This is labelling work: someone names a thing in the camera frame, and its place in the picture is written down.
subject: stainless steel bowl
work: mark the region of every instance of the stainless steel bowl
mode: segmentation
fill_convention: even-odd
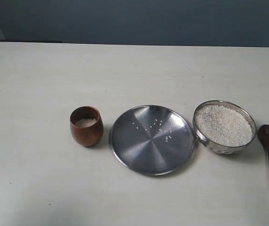
[[[219,106],[224,106],[227,107],[229,109],[235,110],[236,112],[242,114],[245,119],[248,121],[248,123],[250,124],[251,128],[252,128],[252,132],[253,132],[253,137],[250,140],[250,142],[248,142],[245,145],[242,146],[235,146],[235,147],[230,147],[230,146],[225,146],[225,145],[220,145],[217,144],[213,141],[211,141],[209,138],[207,138],[201,131],[200,129],[197,127],[196,122],[195,122],[195,117],[196,117],[196,113],[199,109],[201,109],[204,106],[207,105],[219,105]],[[223,100],[211,100],[211,101],[207,101],[204,102],[202,104],[200,104],[194,111],[194,117],[193,117],[193,130],[197,136],[197,138],[199,139],[199,141],[205,146],[208,147],[209,149],[211,149],[212,151],[219,153],[219,154],[232,154],[234,152],[238,152],[244,148],[246,148],[256,137],[256,124],[253,120],[253,118],[251,117],[251,115],[249,113],[247,113],[246,110],[244,110],[243,108],[227,102],[227,101],[223,101]]]

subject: plate rim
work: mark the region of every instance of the plate rim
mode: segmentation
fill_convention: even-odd
[[[190,153],[189,153],[189,155],[188,155],[188,158],[187,158],[182,164],[180,164],[179,166],[177,166],[177,167],[175,167],[175,168],[173,168],[173,169],[171,169],[171,170],[169,170],[169,171],[160,172],[160,173],[146,173],[146,172],[141,172],[141,171],[137,171],[137,170],[135,170],[134,168],[131,168],[131,167],[128,166],[126,163],[124,163],[124,161],[123,161],[123,160],[118,156],[118,154],[116,153],[116,151],[115,151],[115,149],[114,149],[114,147],[113,147],[113,144],[112,144],[112,130],[114,129],[114,127],[115,127],[116,123],[118,122],[118,120],[119,120],[124,114],[126,114],[127,112],[130,112],[130,111],[133,111],[133,110],[135,110],[135,109],[137,109],[137,108],[142,108],[142,107],[160,107],[160,108],[164,108],[164,109],[166,109],[166,110],[168,110],[168,111],[170,111],[170,112],[176,114],[178,117],[180,117],[180,118],[187,124],[187,126],[188,126],[188,131],[189,131],[189,133],[191,134],[191,137],[192,137],[192,139],[193,139],[193,140],[192,140],[192,148],[191,148],[191,151],[190,151]],[[184,117],[182,117],[180,114],[178,114],[178,113],[175,112],[174,110],[172,110],[172,109],[170,109],[170,108],[168,108],[168,107],[160,106],[160,105],[140,105],[140,106],[136,106],[136,107],[133,107],[133,108],[131,108],[131,109],[128,109],[127,111],[123,112],[123,113],[122,113],[122,114],[115,120],[115,122],[113,123],[113,125],[112,125],[112,127],[111,127],[111,129],[110,129],[110,131],[109,131],[109,139],[108,139],[108,143],[109,143],[109,146],[110,146],[110,148],[112,149],[114,155],[116,156],[116,158],[117,158],[117,159],[118,159],[124,166],[126,166],[126,167],[129,168],[130,170],[132,170],[132,171],[134,171],[134,172],[137,172],[137,173],[139,173],[139,174],[142,174],[142,175],[146,175],[146,176],[160,176],[160,175],[165,175],[165,174],[171,173],[171,172],[173,172],[173,171],[176,171],[177,169],[179,169],[180,167],[182,167],[182,166],[183,166],[183,165],[184,165],[184,164],[191,158],[192,153],[193,153],[194,148],[195,148],[195,142],[194,142],[194,140],[195,140],[195,137],[194,137],[194,133],[193,133],[193,130],[192,130],[190,124],[187,122],[187,120],[186,120]]]

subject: white table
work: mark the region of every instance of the white table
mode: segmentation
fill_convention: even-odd
[[[0,43],[0,226],[266,226],[258,139],[231,156],[199,145],[167,176],[124,167],[107,145],[129,108],[163,105],[190,123],[223,99],[269,124],[269,48]],[[74,142],[69,116],[101,112],[101,142]]]

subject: brown wooden cup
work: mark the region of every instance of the brown wooden cup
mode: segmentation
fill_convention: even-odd
[[[97,122],[87,127],[77,127],[81,119],[96,119]],[[103,136],[104,126],[100,112],[91,106],[79,107],[70,115],[70,130],[74,140],[83,146],[95,145]]]

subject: stainless steel plate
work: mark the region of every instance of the stainless steel plate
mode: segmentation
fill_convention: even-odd
[[[123,113],[114,123],[109,144],[125,166],[146,175],[170,173],[191,156],[194,137],[176,112],[146,105]]]

